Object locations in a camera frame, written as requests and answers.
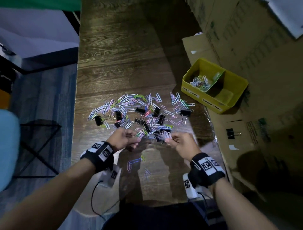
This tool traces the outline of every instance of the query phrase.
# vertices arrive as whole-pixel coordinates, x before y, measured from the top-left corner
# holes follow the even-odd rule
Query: green cloth
[[[80,11],[81,0],[0,0],[0,7]]]

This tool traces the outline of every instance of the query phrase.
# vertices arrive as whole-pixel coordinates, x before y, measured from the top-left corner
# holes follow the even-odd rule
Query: light blue chair seat
[[[19,145],[19,119],[10,111],[0,110],[0,191],[3,191],[12,179]]]

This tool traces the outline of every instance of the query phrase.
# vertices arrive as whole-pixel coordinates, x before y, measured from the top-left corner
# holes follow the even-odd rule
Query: human arm
[[[114,151],[126,146],[135,148],[141,140],[134,137],[135,134],[134,131],[119,128],[107,142]],[[5,213],[0,219],[0,230],[58,229],[96,173],[95,170],[90,160],[81,159]]]
[[[191,161],[194,156],[201,152],[192,134],[172,133],[171,136],[172,139],[166,139],[166,143],[176,148],[184,159]],[[277,230],[277,227],[241,193],[234,189],[225,178],[221,178],[210,185],[209,190],[217,202],[229,229]]]

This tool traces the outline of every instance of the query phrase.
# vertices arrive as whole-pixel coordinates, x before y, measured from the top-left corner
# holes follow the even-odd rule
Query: black metal chair frame
[[[56,135],[56,133],[60,130],[61,125],[56,124],[50,124],[50,125],[44,125],[44,124],[20,124],[20,126],[29,126],[29,127],[57,127],[56,131],[47,139],[47,141],[41,146],[41,148],[38,151],[35,151],[33,148],[28,146],[25,142],[20,141],[20,146],[30,152],[33,155],[33,158],[29,160],[26,165],[17,173],[16,176],[13,176],[13,178],[53,178],[56,175],[59,174],[59,172],[54,169],[42,156],[39,155],[39,153],[42,151],[42,149],[50,142],[50,140]],[[30,163],[37,158],[39,161],[41,161],[47,168],[49,168],[51,171],[55,173],[55,176],[20,176],[24,170],[30,165]]]

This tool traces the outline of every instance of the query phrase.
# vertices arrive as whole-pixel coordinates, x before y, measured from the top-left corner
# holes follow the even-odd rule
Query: wooden table
[[[182,77],[190,67],[181,39],[201,30],[187,4],[183,0],[123,2],[126,1],[82,3],[72,164],[95,141],[106,140],[113,131],[87,121],[91,110],[107,100],[117,100],[125,93],[154,96],[158,92],[161,104],[172,111],[169,93],[180,92],[181,98],[195,103],[181,93]],[[193,133],[203,146],[213,140],[213,133],[204,106],[196,103],[193,109],[187,125],[179,125],[173,131]],[[137,117],[136,113],[128,115],[131,120]],[[213,153],[222,162],[220,152]],[[146,162],[133,165],[128,173],[127,161],[142,154]],[[149,206],[187,201],[182,175],[189,168],[165,144],[145,139],[133,153],[116,153],[115,162],[122,167],[121,172],[112,189],[97,187],[93,199],[96,212],[102,214],[118,200]],[[148,182],[145,168],[152,173]],[[90,199],[99,175],[91,179],[75,205],[84,215],[94,215]]]

